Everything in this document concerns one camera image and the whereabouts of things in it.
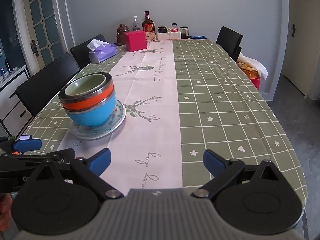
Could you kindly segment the dark lidded jar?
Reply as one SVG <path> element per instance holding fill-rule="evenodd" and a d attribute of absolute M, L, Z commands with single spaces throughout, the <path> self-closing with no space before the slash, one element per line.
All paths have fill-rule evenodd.
<path fill-rule="evenodd" d="M 158 32 L 159 33 L 166 33 L 167 32 L 167 27 L 166 26 L 159 26 Z"/>

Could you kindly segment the white painted ceramic plate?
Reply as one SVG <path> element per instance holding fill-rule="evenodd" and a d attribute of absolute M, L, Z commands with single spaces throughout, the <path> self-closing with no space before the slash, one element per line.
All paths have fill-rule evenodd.
<path fill-rule="evenodd" d="M 111 135 L 121 126 L 123 122 L 124 120 L 120 120 L 114 124 L 111 122 L 105 122 L 98 127 L 86 127 L 71 121 L 69 131 L 77 138 L 82 140 L 98 140 Z"/>

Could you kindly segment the near left black chair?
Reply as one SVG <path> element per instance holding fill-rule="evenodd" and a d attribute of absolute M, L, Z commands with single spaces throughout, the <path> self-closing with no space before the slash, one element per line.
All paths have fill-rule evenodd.
<path fill-rule="evenodd" d="M 37 116 L 79 71 L 72 56 L 64 53 L 18 86 L 16 94 L 30 114 Z"/>

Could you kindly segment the right black chair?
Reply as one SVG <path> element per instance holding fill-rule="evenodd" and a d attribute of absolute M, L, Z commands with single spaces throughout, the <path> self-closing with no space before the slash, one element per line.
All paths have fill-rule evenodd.
<path fill-rule="evenodd" d="M 226 53 L 236 62 L 240 55 L 242 48 L 240 43 L 243 35 L 240 33 L 222 26 L 218 34 L 216 43 L 220 45 Z"/>

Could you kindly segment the brown figurine jar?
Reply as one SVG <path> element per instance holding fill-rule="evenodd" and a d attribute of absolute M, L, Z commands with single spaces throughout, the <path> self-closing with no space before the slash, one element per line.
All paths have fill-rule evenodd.
<path fill-rule="evenodd" d="M 125 33 L 128 33 L 129 27 L 125 24 L 120 24 L 117 28 L 117 42 L 116 46 L 122 46 L 126 44 L 126 35 Z"/>

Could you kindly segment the green ceramic bowl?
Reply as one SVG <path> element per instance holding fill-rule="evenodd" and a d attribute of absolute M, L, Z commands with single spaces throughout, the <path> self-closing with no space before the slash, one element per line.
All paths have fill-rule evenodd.
<path fill-rule="evenodd" d="M 107 78 L 104 74 L 90 74 L 80 77 L 69 83 L 64 93 L 67 97 L 82 96 L 95 92 L 106 84 Z"/>

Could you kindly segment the orange steel bowl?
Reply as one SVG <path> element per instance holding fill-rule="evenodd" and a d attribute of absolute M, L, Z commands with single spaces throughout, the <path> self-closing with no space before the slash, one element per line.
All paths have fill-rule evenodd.
<path fill-rule="evenodd" d="M 59 99 L 63 107 L 71 111 L 82 111 L 95 106 L 96 104 L 100 103 L 102 100 L 107 98 L 109 95 L 111 95 L 114 89 L 112 75 L 109 73 L 92 73 L 92 74 L 104 74 L 107 78 L 106 84 L 103 87 L 96 90 L 95 92 L 70 98 L 65 95 L 64 90 L 66 86 L 72 81 L 67 83 L 59 92 Z"/>

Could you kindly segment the clear glass plate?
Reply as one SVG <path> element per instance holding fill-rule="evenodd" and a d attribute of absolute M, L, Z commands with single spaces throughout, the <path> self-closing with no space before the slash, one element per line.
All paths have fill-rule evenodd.
<path fill-rule="evenodd" d="M 100 126 L 87 127 L 70 121 L 69 131 L 82 140 L 98 140 L 115 132 L 126 118 L 126 108 L 118 99 L 110 117 Z"/>

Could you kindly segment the dark glass jar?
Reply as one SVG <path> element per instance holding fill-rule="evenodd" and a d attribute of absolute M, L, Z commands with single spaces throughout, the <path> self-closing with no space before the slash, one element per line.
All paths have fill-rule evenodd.
<path fill-rule="evenodd" d="M 189 27 L 180 27 L 181 38 L 188 39 L 189 38 Z"/>

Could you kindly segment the purple tissue pack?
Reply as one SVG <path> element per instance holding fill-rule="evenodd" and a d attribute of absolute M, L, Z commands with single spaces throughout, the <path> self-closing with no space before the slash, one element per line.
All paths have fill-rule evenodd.
<path fill-rule="evenodd" d="M 101 63 L 117 54 L 117 48 L 114 43 L 108 43 L 93 39 L 88 43 L 89 60 L 91 63 Z"/>

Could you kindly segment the clear water bottle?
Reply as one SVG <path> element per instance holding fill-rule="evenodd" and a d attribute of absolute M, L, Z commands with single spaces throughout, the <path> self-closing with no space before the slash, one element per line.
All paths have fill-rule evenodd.
<path fill-rule="evenodd" d="M 140 24 L 137 20 L 137 16 L 134 16 L 133 17 L 133 24 L 132 24 L 132 31 L 140 31 L 141 28 L 140 28 Z"/>

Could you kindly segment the blue steel bowl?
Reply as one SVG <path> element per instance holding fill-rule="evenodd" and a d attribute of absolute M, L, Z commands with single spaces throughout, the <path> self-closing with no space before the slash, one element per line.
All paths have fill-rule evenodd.
<path fill-rule="evenodd" d="M 93 107 L 82 111 L 71 111 L 63 108 L 71 120 L 81 126 L 97 127 L 106 122 L 116 105 L 116 89 L 111 95 Z"/>

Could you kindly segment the orange red stacked stools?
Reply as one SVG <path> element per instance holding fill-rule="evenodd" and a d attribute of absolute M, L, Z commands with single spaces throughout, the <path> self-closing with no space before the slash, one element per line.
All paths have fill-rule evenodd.
<path fill-rule="evenodd" d="M 259 90 L 260 87 L 260 76 L 254 68 L 251 67 L 244 67 L 241 70 L 247 75 L 247 77 L 251 80 L 253 85 Z"/>

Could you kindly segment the pink square box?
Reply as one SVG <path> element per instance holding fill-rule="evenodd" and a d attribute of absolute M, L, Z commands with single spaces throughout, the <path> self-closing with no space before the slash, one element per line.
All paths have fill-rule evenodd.
<path fill-rule="evenodd" d="M 147 48 L 145 31 L 138 30 L 125 33 L 126 48 L 129 52 L 143 50 Z"/>

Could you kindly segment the black chair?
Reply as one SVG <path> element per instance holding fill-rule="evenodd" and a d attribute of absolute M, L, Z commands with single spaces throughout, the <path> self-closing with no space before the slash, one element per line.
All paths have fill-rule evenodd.
<path fill-rule="evenodd" d="M 105 37 L 102 34 L 99 34 L 86 42 L 79 44 L 73 48 L 70 49 L 71 55 L 75 59 L 76 63 L 78 64 L 80 69 L 85 68 L 88 64 L 90 64 L 89 59 L 89 52 L 90 49 L 87 47 L 89 42 L 91 42 L 93 39 L 100 40 L 106 42 Z"/>
<path fill-rule="evenodd" d="M 79 71 L 72 56 L 64 53 L 18 86 L 16 94 L 30 114 L 37 116 Z"/>
<path fill-rule="evenodd" d="M 218 34 L 216 43 L 220 45 L 226 53 L 236 62 L 240 55 L 242 48 L 240 43 L 243 35 L 240 33 L 222 26 Z"/>

